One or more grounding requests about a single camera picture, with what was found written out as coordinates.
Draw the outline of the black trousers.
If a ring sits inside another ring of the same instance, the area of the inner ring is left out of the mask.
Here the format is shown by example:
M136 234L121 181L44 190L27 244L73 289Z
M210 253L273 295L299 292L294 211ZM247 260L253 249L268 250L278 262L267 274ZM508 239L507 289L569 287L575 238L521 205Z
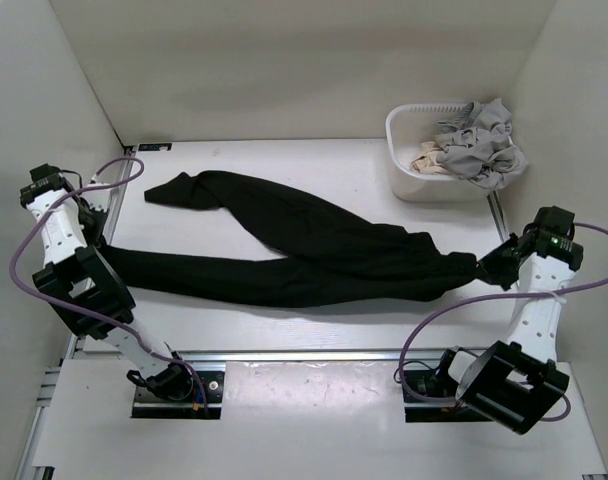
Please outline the black trousers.
M371 223L307 192L226 171L181 173L147 190L147 202L224 208L281 258L251 261L99 251L129 287L233 304L306 308L370 299L429 302L477 277L472 253L441 253L427 232Z

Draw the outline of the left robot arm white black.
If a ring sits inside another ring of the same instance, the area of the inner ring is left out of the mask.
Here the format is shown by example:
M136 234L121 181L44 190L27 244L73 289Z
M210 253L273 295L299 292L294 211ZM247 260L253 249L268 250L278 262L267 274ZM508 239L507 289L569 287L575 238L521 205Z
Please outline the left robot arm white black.
M20 204L37 223L44 252L30 292L51 305L77 337L114 347L133 369L136 386L171 402L202 400L202 382L182 357L149 335L135 315L130 291L102 256L113 186L96 176L73 185L49 164L31 170Z

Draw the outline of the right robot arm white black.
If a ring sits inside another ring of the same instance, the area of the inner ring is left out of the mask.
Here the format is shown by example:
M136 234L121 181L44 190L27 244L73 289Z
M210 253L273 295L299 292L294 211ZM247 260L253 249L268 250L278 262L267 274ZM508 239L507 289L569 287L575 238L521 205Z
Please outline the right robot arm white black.
M422 394L402 379L408 397L462 407L519 435L543 420L569 385L557 367L556 338L562 292L583 260L574 218L560 207L542 207L521 235L510 235L479 260L479 279L515 302L505 336L481 354L446 350L433 375L437 395Z

